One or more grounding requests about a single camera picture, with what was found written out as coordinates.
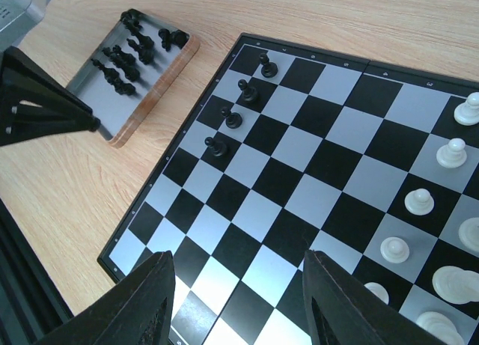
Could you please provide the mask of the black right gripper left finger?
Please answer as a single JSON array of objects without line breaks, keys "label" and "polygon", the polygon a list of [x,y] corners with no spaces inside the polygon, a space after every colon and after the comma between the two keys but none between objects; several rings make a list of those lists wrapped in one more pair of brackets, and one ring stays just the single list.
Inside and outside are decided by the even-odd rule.
[{"label": "black right gripper left finger", "polygon": [[168,344],[175,273],[170,251],[156,252],[38,344]]}]

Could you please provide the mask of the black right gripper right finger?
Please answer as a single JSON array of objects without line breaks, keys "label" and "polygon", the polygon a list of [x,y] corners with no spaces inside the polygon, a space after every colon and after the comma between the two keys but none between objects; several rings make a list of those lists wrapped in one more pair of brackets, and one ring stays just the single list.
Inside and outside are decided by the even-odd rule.
[{"label": "black right gripper right finger", "polygon": [[307,250],[303,295],[313,344],[440,344],[322,251]]}]

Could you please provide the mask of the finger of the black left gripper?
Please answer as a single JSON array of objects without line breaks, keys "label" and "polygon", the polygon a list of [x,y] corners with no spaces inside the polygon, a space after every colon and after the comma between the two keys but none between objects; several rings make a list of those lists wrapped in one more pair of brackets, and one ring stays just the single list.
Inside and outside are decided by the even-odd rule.
[{"label": "finger of the black left gripper", "polygon": [[1,146],[69,132],[95,132],[91,107],[15,46],[1,53]]}]

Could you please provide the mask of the black pawn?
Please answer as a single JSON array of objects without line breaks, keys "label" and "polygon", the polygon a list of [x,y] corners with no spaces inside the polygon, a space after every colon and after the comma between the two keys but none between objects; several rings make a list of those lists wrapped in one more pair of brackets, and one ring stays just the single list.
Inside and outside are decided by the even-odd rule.
[{"label": "black pawn", "polygon": [[236,129],[242,125],[242,116],[237,112],[232,112],[228,107],[221,109],[221,115],[225,119],[226,126],[230,129]]},{"label": "black pawn", "polygon": [[265,78],[272,78],[278,73],[277,64],[271,62],[269,56],[266,53],[259,54],[259,61],[261,64],[261,74]]},{"label": "black pawn", "polygon": [[240,79],[237,82],[239,89],[241,90],[241,99],[244,103],[255,103],[260,99],[259,92],[256,87],[249,84],[245,79]]},{"label": "black pawn", "polygon": [[223,141],[215,140],[213,137],[206,137],[204,143],[208,151],[214,157],[224,156],[228,152],[228,146]]}]

